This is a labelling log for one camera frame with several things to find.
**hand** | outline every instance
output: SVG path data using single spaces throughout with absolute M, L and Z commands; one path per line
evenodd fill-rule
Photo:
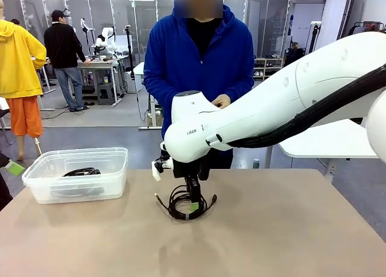
M 89 59 L 86 59 L 83 63 L 88 67 L 91 64 L 91 61 Z
M 230 105 L 230 98 L 226 94 L 221 94 L 212 102 L 213 105 L 216 105 L 220 109 L 224 109 L 225 107 Z

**cap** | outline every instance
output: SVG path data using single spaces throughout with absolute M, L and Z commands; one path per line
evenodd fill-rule
M 68 18 L 69 16 L 66 15 L 64 12 L 62 12 L 61 10 L 54 10 L 51 13 L 51 17 L 52 18 Z

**man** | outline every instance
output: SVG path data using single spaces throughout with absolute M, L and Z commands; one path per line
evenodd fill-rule
M 0 167 L 5 167 L 9 163 L 10 159 L 4 154 L 0 153 Z M 0 211 L 4 209 L 13 200 L 10 190 L 0 173 Z
M 20 22 L 18 19 L 12 19 L 10 22 L 14 23 L 15 25 L 20 25 Z
M 176 94 L 202 91 L 223 109 L 251 90 L 253 64 L 252 35 L 223 0 L 176 0 L 151 30 L 145 57 L 144 85 L 164 109 L 162 137 Z M 230 168 L 232 160 L 225 151 L 211 168 Z
M 45 47 L 22 27 L 4 20 L 4 3 L 0 0 L 0 97 L 5 98 L 10 107 L 19 161 L 24 158 L 27 134 L 34 138 L 37 153 L 41 154 L 39 137 L 43 134 L 43 125 L 37 96 L 42 94 L 42 87 L 36 70 L 45 62 Z
M 86 66 L 90 65 L 90 61 L 84 57 L 81 43 L 74 29 L 67 24 L 68 16 L 60 10 L 54 10 L 51 17 L 52 25 L 44 33 L 48 63 L 52 64 L 54 68 L 70 112 L 87 110 L 88 107 L 84 106 L 82 102 L 83 83 L 77 68 L 77 55 Z M 68 86 L 68 78 L 74 85 L 75 103 Z

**black shirt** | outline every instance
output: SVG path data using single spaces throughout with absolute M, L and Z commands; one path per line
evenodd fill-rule
M 198 48 L 201 59 L 206 54 L 210 42 L 215 35 L 216 29 L 220 26 L 223 19 L 213 19 L 210 22 L 199 22 L 196 19 L 189 18 L 188 34 Z
M 86 60 L 82 45 L 70 25 L 52 24 L 44 33 L 44 45 L 55 69 L 78 66 L 77 55 L 82 62 Z

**ceiling light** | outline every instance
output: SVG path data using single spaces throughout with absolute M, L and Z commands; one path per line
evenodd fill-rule
M 155 0 L 129 0 L 129 1 L 155 1 Z

